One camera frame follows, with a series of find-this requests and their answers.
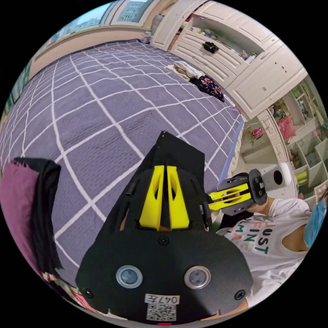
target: wall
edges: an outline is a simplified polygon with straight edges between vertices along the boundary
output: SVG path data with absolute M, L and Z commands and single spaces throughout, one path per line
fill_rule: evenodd
M 143 28 L 134 26 L 103 26 L 67 36 L 36 54 L 32 59 L 29 79 L 45 66 L 72 52 L 110 41 L 139 39 L 143 32 Z
M 155 7 L 154 9 L 150 12 L 150 14 L 148 15 L 145 23 L 144 23 L 144 28 L 145 29 L 151 29 L 151 25 L 153 22 L 153 19 L 156 15 L 162 13 L 167 7 L 171 6 L 172 4 L 174 4 L 177 0 L 162 0 L 160 1 Z

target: purple pillow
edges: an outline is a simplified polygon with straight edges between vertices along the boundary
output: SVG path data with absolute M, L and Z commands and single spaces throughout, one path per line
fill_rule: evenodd
M 39 173 L 11 161 L 5 166 L 0 183 L 0 204 L 9 231 L 32 269 L 40 276 L 31 246 L 30 220 Z

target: label sticker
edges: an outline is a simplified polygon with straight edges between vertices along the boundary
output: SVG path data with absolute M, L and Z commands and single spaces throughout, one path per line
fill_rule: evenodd
M 179 305 L 179 295 L 155 295 L 145 294 L 145 303 L 149 304 L 167 304 L 167 305 Z
M 148 304 L 147 320 L 152 321 L 176 321 L 176 305 L 167 304 Z

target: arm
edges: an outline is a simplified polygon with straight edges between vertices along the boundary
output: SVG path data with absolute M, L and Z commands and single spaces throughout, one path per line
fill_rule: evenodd
M 220 310 L 218 310 L 218 313 L 216 315 L 214 315 L 213 317 L 209 317 L 209 318 L 203 319 L 203 320 L 212 320 L 212 319 L 223 318 L 223 317 L 226 317 L 226 316 L 229 316 L 229 315 L 232 315 L 232 314 L 235 314 L 235 313 L 238 313 L 240 311 L 247 310 L 247 309 L 248 309 L 248 303 L 247 303 L 246 299 L 244 299 L 241 302 L 241 304 L 235 310 L 233 310 L 233 311 L 231 311 L 231 312 L 229 312 L 227 314 L 223 314 L 223 315 L 220 315 Z

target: drawer handle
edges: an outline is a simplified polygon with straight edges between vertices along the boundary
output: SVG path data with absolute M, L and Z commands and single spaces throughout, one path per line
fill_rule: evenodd
M 192 56 L 192 58 L 193 58 L 196 62 L 198 62 L 198 63 L 200 63 L 200 64 L 202 64 L 202 65 L 204 65 L 204 66 L 207 65 L 206 63 L 203 63 L 203 62 L 201 62 L 200 60 L 198 60 L 195 56 Z
M 261 59 L 264 59 L 269 53 L 270 53 L 270 52 L 268 52 L 267 54 L 263 55 L 263 56 L 261 57 Z

